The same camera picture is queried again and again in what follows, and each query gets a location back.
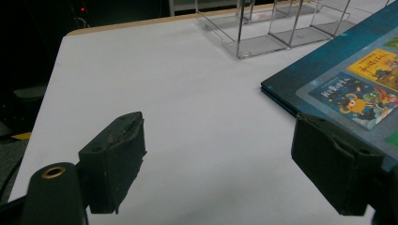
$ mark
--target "white table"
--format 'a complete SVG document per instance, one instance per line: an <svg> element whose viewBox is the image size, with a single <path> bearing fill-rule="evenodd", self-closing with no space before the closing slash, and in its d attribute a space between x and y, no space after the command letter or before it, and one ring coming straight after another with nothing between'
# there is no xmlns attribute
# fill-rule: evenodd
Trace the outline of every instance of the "white table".
<svg viewBox="0 0 398 225"><path fill-rule="evenodd" d="M119 215L90 224L370 224L372 208L339 216L299 169L295 118L260 91L321 44L237 60L195 19L66 36L10 199L141 111L141 171Z"/></svg>

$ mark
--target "blue book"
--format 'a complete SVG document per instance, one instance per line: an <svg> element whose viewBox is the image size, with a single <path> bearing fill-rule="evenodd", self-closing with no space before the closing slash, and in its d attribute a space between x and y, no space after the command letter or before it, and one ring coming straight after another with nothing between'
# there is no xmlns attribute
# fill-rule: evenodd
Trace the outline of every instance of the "blue book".
<svg viewBox="0 0 398 225"><path fill-rule="evenodd" d="M261 82L296 116L328 119L398 164L398 1Z"/></svg>

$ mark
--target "book cover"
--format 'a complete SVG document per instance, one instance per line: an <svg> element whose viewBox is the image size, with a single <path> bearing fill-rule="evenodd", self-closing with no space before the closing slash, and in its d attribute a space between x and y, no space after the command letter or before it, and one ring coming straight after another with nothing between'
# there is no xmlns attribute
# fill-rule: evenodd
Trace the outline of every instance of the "book cover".
<svg viewBox="0 0 398 225"><path fill-rule="evenodd" d="M292 115L328 119L379 149L386 171L398 165L397 11L392 2L261 82Z"/></svg>

